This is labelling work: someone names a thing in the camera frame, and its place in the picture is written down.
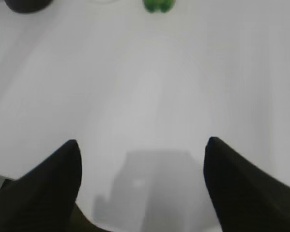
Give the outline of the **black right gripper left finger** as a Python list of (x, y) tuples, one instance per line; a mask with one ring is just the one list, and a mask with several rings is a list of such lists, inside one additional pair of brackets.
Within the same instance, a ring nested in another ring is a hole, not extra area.
[(76, 205), (81, 178), (78, 143), (68, 140), (0, 190), (0, 232), (95, 232)]

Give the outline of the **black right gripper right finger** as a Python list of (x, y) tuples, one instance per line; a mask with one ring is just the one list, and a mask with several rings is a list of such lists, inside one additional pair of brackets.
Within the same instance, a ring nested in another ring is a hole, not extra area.
[(203, 176), (224, 232), (290, 232), (290, 187), (218, 137), (205, 147)]

